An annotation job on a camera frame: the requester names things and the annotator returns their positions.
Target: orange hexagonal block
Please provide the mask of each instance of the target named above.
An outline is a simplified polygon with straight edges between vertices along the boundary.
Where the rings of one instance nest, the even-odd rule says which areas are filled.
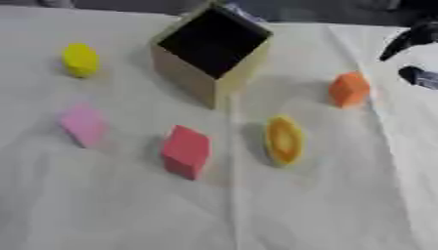
[[[361,103],[370,92],[370,85],[361,72],[353,71],[339,75],[328,92],[340,107]]]

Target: red cube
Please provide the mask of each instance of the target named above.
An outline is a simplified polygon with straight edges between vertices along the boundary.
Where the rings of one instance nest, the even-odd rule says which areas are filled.
[[[167,171],[196,180],[209,154],[209,139],[177,125],[164,142],[161,157]]]

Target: pink square block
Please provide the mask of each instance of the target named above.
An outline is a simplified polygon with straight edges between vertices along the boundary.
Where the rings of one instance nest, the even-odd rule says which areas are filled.
[[[196,131],[177,125],[161,150],[167,171],[196,180],[209,154],[209,139]]]
[[[61,125],[84,147],[96,145],[107,127],[99,115],[88,104],[77,104],[61,118]]]

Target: box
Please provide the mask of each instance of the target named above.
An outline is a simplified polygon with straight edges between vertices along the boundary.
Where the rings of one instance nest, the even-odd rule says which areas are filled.
[[[207,3],[153,39],[153,63],[164,78],[215,108],[266,57],[271,37],[257,23]]]

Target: yellow block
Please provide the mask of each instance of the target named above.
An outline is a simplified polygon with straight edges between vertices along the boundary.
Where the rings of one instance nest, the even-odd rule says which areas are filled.
[[[63,63],[73,76],[85,78],[99,68],[99,56],[88,45],[70,43],[63,51]]]
[[[277,165],[290,164],[302,153],[303,134],[289,117],[275,116],[265,128],[265,147]]]

